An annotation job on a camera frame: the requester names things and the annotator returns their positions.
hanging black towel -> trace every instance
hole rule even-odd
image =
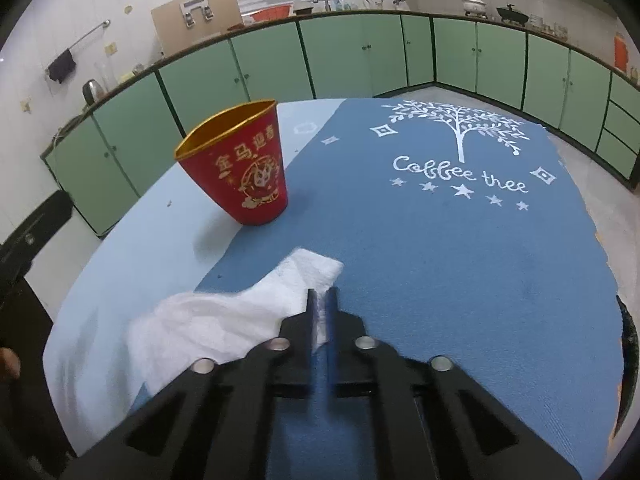
[[[60,54],[53,63],[49,65],[47,69],[49,72],[49,78],[53,81],[62,83],[66,76],[71,74],[76,68],[76,62],[71,56],[69,49],[66,49]]]

drawer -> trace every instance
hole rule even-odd
[[[614,103],[609,103],[604,127],[636,153],[640,152],[640,123]]]
[[[616,73],[611,80],[611,100],[640,121],[640,91]]]
[[[625,178],[631,176],[638,157],[606,130],[602,131],[602,137],[596,153],[616,168]]]

silver screw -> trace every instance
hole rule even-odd
[[[291,343],[286,337],[274,337],[271,341],[267,341],[267,348],[276,352],[282,352],[289,348],[290,345]]]
[[[447,372],[453,368],[453,362],[444,355],[439,355],[431,360],[431,368],[439,372]]]
[[[371,336],[363,335],[356,339],[356,346],[360,350],[371,350],[372,348],[378,346],[378,340],[372,338]]]
[[[198,359],[191,365],[191,370],[193,370],[197,374],[208,374],[213,370],[215,365],[216,362],[213,359],[203,357],[202,359]]]

pot lid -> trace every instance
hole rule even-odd
[[[468,2],[470,4],[481,4],[481,5],[486,5],[486,3],[484,3],[484,1],[482,0],[462,0],[463,2]]]

red cup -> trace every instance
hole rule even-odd
[[[270,222],[287,206],[276,101],[228,108],[196,126],[175,160],[244,225]]]

